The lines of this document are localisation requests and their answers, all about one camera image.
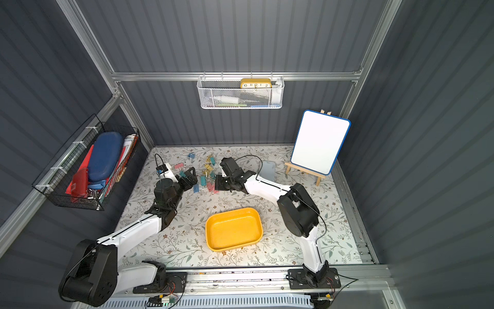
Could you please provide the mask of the pink binder clip pair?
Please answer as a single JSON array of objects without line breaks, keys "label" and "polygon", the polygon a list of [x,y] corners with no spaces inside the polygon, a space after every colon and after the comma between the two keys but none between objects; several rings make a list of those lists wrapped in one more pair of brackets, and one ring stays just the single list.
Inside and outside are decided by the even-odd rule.
[{"label": "pink binder clip pair", "polygon": [[215,192],[216,192],[216,190],[215,190],[215,185],[214,185],[213,183],[210,183],[210,182],[209,182],[209,183],[207,184],[207,189],[208,189],[208,191],[209,191],[209,192],[211,192],[211,193],[215,193]]}]

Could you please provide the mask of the yellow plastic storage box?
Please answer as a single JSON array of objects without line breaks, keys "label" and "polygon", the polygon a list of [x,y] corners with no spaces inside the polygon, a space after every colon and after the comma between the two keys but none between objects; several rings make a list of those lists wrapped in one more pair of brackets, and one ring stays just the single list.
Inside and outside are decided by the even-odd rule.
[{"label": "yellow plastic storage box", "polygon": [[214,214],[205,225],[207,246],[214,252],[254,245],[263,233],[261,217],[251,207]]}]

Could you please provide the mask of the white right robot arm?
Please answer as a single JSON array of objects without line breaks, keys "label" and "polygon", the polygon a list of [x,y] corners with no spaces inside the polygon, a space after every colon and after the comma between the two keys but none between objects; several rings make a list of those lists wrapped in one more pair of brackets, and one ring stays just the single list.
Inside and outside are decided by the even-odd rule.
[{"label": "white right robot arm", "polygon": [[232,157],[223,158],[219,166],[222,175],[216,177],[216,190],[259,196],[278,207],[285,227],[301,247],[303,258],[305,278],[297,279],[288,274],[287,279],[311,288],[322,288],[324,285],[340,288],[340,276],[336,269],[329,266],[319,244],[318,225],[324,219],[306,188],[299,183],[281,185],[253,171],[243,171]]}]

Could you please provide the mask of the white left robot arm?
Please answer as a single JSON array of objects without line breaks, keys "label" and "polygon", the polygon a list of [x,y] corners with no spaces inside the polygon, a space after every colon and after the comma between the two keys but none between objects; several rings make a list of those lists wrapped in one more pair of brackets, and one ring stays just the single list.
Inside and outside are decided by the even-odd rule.
[{"label": "white left robot arm", "polygon": [[75,248],[59,283],[58,294],[65,302],[103,305],[114,293],[163,292],[169,287],[166,266],[157,261],[119,267],[119,261],[134,247],[166,229],[178,213],[183,193],[198,182],[191,167],[183,175],[163,172],[154,188],[150,209],[132,224],[97,240],[85,239]]}]

